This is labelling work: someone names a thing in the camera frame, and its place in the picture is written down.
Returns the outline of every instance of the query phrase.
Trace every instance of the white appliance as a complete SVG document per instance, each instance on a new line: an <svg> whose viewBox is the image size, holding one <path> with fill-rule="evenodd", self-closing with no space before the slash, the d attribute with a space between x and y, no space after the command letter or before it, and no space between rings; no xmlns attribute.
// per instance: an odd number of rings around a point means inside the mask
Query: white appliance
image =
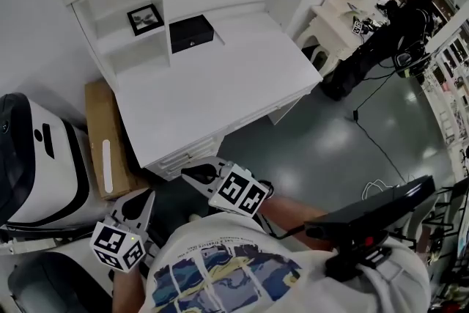
<svg viewBox="0 0 469 313"><path fill-rule="evenodd" d="M23 94L0 97L1 229L47 236L94 226L107 212L85 132Z"/></svg>

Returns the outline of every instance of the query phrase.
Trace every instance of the picture frame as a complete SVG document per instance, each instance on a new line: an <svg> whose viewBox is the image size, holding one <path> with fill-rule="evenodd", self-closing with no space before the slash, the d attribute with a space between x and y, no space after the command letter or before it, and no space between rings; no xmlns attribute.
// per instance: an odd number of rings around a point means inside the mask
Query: picture frame
<svg viewBox="0 0 469 313"><path fill-rule="evenodd" d="M163 19L153 4L127 12L127 16L135 36L164 25Z"/></svg>

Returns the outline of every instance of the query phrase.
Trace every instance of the cardboard box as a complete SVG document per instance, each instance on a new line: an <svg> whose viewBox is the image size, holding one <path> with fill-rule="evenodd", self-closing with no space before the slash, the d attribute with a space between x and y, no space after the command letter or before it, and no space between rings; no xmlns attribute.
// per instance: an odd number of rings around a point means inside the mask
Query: cardboard box
<svg viewBox="0 0 469 313"><path fill-rule="evenodd" d="M101 197L113 199L148 188L144 178L129 170L119 108L109 85L105 81L87 84L85 101L89 143Z"/></svg>

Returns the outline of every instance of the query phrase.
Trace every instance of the person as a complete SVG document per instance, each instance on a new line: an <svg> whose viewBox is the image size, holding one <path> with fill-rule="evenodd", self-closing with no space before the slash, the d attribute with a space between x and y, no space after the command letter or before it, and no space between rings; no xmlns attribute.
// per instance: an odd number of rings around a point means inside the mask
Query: person
<svg viewBox="0 0 469 313"><path fill-rule="evenodd" d="M348 96L375 65L421 40L424 33L431 34L432 0L407 0L401 8L395 5L386 5L392 9L388 13L390 24L379 28L352 56L340 62L332 80L321 85L328 97L341 100Z"/></svg>
<svg viewBox="0 0 469 313"><path fill-rule="evenodd" d="M325 215L273 196L262 215L288 230ZM149 312L426 312L429 277L408 247L388 239L393 251L376 270L341 283L325 276L331 244L296 238L309 248L293 252L255 220L217 213L177 229L150 268L146 291L135 267L114 276L113 313Z"/></svg>

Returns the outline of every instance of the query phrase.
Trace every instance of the white cube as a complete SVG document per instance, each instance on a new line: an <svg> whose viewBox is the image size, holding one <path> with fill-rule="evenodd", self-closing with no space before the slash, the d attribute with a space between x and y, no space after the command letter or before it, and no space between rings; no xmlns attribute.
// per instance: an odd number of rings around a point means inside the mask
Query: white cube
<svg viewBox="0 0 469 313"><path fill-rule="evenodd" d="M252 218L268 193L268 188L257 182L249 171L235 164L208 203Z"/></svg>
<svg viewBox="0 0 469 313"><path fill-rule="evenodd" d="M128 273L145 255L139 235L97 222L89 243L97 259L106 266Z"/></svg>

